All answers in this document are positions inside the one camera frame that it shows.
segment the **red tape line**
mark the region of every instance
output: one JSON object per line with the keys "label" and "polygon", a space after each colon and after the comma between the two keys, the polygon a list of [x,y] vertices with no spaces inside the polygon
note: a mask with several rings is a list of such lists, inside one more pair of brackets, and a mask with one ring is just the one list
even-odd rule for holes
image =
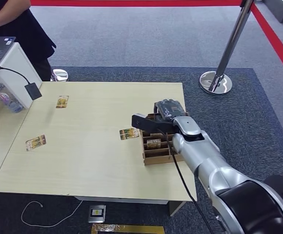
{"label": "red tape line", "polygon": [[241,0],[31,0],[33,6],[239,6]]}
{"label": "red tape line", "polygon": [[256,5],[251,7],[252,13],[256,21],[261,26],[262,30],[266,34],[274,50],[283,62],[283,43],[272,29],[271,26],[259,11]]}
{"label": "red tape line", "polygon": [[[34,6],[101,6],[101,7],[186,7],[239,6],[241,0],[31,0]],[[252,13],[283,63],[283,43],[269,26],[256,5]]]}

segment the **dark blue carpet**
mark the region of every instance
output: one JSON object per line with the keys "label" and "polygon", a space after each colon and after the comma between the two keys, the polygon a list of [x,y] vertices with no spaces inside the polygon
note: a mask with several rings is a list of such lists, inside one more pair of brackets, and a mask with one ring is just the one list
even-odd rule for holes
{"label": "dark blue carpet", "polygon": [[[233,80],[231,92],[222,97],[200,90],[198,78],[210,68],[176,67],[61,67],[70,81],[182,82],[186,110],[207,131],[231,166],[247,176],[264,181],[269,175],[283,175],[283,130],[253,69],[227,69]],[[210,201],[197,183],[198,203],[216,233]],[[32,228],[21,223],[22,210],[31,200],[44,205],[29,207],[25,219],[49,225],[73,211],[79,201],[73,197],[0,194],[0,234],[81,234],[90,233],[84,202],[76,214],[50,229]],[[167,234],[207,234],[206,226],[191,203],[174,217],[163,205],[107,203],[107,224],[164,226]]]}

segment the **water bottle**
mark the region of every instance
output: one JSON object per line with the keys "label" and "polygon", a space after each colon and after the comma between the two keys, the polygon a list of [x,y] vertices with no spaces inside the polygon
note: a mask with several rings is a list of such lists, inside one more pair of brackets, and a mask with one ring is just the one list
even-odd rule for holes
{"label": "water bottle", "polygon": [[24,109],[23,105],[2,83],[0,83],[0,100],[14,113],[18,113]]}

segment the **cardboard compartment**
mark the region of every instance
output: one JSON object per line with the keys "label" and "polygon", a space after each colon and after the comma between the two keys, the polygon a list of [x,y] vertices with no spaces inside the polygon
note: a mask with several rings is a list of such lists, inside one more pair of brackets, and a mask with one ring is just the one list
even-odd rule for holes
{"label": "cardboard compartment", "polygon": [[[147,118],[155,119],[157,114],[148,114]],[[173,134],[168,134],[169,144],[173,145],[172,138]],[[160,164],[160,163],[173,163],[173,159],[169,151],[167,141],[166,138],[160,133],[150,134],[145,131],[141,131],[141,139],[143,143],[144,164]],[[160,139],[161,142],[160,147],[156,149],[149,149],[147,145],[148,140],[156,140]],[[176,161],[184,161],[182,155],[178,155],[175,152],[175,158]]]}

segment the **floor power outlet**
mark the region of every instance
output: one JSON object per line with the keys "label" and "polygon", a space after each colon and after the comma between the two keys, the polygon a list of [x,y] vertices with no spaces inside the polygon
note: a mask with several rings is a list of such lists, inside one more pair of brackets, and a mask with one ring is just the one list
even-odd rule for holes
{"label": "floor power outlet", "polygon": [[106,215],[105,205],[96,205],[89,207],[89,223],[103,223]]}

